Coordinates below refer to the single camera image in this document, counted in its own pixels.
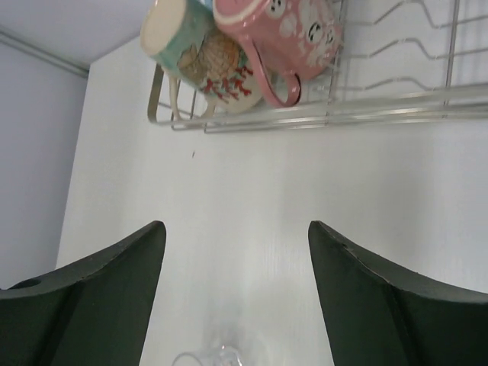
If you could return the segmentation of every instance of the mug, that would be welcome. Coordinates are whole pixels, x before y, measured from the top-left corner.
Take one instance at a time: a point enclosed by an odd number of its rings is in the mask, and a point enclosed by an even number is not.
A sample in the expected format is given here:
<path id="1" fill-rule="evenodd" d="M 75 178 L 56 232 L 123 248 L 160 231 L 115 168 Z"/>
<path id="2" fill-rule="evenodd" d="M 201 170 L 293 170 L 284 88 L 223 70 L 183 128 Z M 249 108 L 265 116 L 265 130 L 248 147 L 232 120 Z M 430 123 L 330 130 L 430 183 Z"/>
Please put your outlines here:
<path id="1" fill-rule="evenodd" d="M 158 0 L 144 20 L 140 42 L 168 75 L 172 111 L 179 120 L 178 79 L 204 94 L 208 107 L 202 117 L 214 115 L 216 106 L 240 113 L 262 98 L 246 54 L 198 0 Z"/>
<path id="2" fill-rule="evenodd" d="M 213 0 L 213 16 L 245 50 L 266 101 L 277 107 L 295 105 L 300 82 L 323 72 L 341 44 L 342 28 L 328 0 Z M 265 66 L 287 83 L 285 102 Z"/>

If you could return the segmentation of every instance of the panda print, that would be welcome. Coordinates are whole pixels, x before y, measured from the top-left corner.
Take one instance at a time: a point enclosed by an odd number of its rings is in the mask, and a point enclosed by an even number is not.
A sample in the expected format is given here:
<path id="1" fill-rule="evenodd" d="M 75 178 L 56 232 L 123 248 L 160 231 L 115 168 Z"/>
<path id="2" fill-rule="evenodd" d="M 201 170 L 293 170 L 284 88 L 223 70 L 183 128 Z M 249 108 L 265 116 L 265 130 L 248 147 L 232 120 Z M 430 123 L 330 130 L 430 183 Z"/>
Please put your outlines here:
<path id="1" fill-rule="evenodd" d="M 266 14 L 268 14 L 271 19 L 279 19 L 283 16 L 286 8 L 287 0 L 271 0 L 266 9 Z"/>
<path id="2" fill-rule="evenodd" d="M 292 35 L 297 35 L 297 24 L 298 19 L 294 13 L 288 13 L 280 24 L 280 35 L 283 38 L 291 37 Z"/>
<path id="3" fill-rule="evenodd" d="M 298 5 L 301 25 L 299 37 L 313 46 L 307 57 L 307 65 L 311 67 L 326 64 L 329 50 L 332 49 L 336 40 L 333 15 L 327 5 L 318 4 L 321 3 L 301 0 Z"/>
<path id="4" fill-rule="evenodd" d="M 314 21 L 307 32 L 307 40 L 311 44 L 319 43 L 323 38 L 323 26 L 319 21 Z"/>

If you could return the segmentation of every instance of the metal dish rack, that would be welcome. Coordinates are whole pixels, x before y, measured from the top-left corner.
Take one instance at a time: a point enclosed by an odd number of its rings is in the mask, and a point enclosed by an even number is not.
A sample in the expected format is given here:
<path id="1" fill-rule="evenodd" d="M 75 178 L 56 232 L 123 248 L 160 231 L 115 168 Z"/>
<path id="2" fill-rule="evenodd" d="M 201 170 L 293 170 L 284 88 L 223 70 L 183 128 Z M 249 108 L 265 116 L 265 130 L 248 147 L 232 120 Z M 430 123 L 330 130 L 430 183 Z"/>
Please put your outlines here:
<path id="1" fill-rule="evenodd" d="M 225 133 L 488 119 L 488 1 L 334 0 L 333 6 L 344 46 L 332 67 L 302 85 L 297 106 L 262 102 L 244 114 L 203 119 L 204 98 L 181 83 L 179 108 L 188 119 L 178 121 L 156 66 L 149 121 L 174 131 Z M 281 81 L 275 86 L 286 95 Z"/>

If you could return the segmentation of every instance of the glass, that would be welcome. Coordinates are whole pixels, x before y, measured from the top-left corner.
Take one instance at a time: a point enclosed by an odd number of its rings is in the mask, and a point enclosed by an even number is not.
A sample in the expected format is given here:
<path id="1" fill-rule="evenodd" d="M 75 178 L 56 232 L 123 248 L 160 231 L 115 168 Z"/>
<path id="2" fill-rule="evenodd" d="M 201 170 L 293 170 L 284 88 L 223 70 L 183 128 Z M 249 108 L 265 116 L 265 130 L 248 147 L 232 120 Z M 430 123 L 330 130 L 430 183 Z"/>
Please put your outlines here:
<path id="1" fill-rule="evenodd" d="M 176 356 L 172 366 L 242 366 L 238 351 L 232 347 L 183 352 Z"/>

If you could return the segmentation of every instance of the grey wall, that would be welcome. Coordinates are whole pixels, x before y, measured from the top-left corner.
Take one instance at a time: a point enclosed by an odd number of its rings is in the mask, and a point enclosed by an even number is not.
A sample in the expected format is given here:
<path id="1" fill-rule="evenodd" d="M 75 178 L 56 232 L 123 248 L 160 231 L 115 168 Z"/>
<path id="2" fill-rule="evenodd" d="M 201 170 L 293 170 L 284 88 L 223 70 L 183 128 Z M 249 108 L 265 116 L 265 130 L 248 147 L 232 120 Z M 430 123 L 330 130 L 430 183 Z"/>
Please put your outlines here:
<path id="1" fill-rule="evenodd" d="M 85 90 L 0 44 L 0 288 L 56 265 Z"/>

